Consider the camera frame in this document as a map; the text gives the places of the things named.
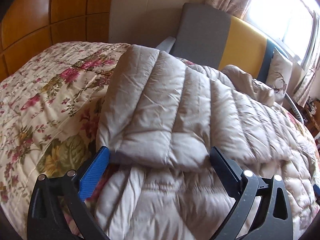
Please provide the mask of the beige quilted down coat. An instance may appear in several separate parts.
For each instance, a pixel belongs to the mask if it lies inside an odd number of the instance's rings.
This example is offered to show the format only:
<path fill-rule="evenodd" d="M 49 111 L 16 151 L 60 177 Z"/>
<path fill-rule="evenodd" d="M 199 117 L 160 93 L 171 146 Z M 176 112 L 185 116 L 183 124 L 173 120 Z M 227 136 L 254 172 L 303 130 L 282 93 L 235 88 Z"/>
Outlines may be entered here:
<path fill-rule="evenodd" d="M 258 176 L 282 177 L 294 239 L 319 210 L 312 135 L 270 87 L 233 65 L 218 71 L 129 46 L 111 77 L 96 145 L 119 164 L 95 208 L 111 239 L 208 239 L 234 204 L 210 165 L 212 147 Z"/>

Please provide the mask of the bright bedroom window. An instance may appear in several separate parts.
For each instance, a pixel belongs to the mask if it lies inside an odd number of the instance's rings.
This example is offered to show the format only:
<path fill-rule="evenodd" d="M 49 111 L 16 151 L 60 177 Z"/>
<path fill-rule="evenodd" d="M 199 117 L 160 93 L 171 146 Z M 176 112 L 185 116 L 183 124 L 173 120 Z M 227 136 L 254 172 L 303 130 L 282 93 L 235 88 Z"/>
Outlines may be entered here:
<path fill-rule="evenodd" d="M 245 19 L 301 64 L 311 41 L 316 10 L 315 0 L 250 0 Z"/>

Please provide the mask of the floral quilted bedspread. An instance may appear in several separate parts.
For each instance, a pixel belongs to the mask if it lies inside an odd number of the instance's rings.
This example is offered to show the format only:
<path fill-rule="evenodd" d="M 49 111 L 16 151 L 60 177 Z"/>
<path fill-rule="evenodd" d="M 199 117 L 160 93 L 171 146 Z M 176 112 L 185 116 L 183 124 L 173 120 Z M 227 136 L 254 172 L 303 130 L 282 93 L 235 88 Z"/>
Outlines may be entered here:
<path fill-rule="evenodd" d="M 23 239 L 38 176 L 63 176 L 95 151 L 105 94 L 127 48 L 58 43 L 1 82 L 1 208 Z"/>

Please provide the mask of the cluttered wooden side shelf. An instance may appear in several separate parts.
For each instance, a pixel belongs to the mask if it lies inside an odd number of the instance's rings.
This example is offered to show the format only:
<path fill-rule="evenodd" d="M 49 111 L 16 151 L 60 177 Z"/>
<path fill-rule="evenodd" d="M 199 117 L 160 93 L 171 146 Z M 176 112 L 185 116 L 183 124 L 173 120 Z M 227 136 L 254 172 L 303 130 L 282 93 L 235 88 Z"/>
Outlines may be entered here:
<path fill-rule="evenodd" d="M 314 139 L 319 138 L 319 99 L 309 100 L 302 109 L 304 124 Z"/>

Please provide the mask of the pink patterned right curtain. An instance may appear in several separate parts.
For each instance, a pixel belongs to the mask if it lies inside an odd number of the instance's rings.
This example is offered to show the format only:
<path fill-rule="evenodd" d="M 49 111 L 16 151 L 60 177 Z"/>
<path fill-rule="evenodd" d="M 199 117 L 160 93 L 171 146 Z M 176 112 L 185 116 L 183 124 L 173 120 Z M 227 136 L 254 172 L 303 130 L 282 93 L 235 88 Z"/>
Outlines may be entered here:
<path fill-rule="evenodd" d="M 319 70 L 319 15 L 313 12 L 313 26 L 306 56 L 302 62 L 304 76 L 293 91 L 293 100 L 304 107 L 311 92 L 316 73 Z"/>

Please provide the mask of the white deer print pillow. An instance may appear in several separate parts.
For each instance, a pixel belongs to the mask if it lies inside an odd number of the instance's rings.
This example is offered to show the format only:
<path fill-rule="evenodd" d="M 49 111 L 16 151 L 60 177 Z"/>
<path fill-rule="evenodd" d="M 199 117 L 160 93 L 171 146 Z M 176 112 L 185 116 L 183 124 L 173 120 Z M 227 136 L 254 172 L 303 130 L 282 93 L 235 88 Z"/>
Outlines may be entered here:
<path fill-rule="evenodd" d="M 268 70 L 266 84 L 274 90 L 274 100 L 282 105 L 292 74 L 293 63 L 277 48 L 273 50 L 273 57 Z"/>

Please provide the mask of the grey yellow teal headboard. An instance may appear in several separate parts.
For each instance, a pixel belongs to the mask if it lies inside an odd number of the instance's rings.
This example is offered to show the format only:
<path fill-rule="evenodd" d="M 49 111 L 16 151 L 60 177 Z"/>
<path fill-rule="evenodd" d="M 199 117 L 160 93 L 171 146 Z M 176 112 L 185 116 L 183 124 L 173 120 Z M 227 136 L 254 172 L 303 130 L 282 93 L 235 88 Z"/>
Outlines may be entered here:
<path fill-rule="evenodd" d="M 274 43 L 243 20 L 209 5 L 185 3 L 170 54 L 221 70 L 235 65 L 266 82 Z"/>

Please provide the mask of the orange wooden wardrobe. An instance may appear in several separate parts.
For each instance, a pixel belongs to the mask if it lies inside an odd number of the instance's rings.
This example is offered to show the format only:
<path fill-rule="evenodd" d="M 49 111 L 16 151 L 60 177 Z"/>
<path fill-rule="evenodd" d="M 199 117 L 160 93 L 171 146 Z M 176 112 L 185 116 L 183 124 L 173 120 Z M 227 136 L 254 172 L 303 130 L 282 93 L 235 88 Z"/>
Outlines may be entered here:
<path fill-rule="evenodd" d="M 1 80 L 61 42 L 107 42 L 111 0 L 14 0 L 1 19 Z"/>

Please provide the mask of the grey curved bed rail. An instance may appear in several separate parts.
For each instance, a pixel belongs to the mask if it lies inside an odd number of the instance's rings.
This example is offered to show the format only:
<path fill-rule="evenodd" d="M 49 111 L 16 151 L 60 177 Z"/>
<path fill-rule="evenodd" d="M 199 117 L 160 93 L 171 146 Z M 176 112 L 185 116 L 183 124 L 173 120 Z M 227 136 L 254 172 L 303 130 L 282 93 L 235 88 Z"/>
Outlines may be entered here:
<path fill-rule="evenodd" d="M 293 113 L 295 114 L 296 119 L 304 124 L 304 119 L 302 114 L 300 113 L 298 107 L 296 106 L 295 102 L 291 99 L 291 97 L 289 96 L 289 94 L 285 93 L 285 99 L 287 100 L 287 102 L 289 103 L 291 109 L 293 110 Z"/>

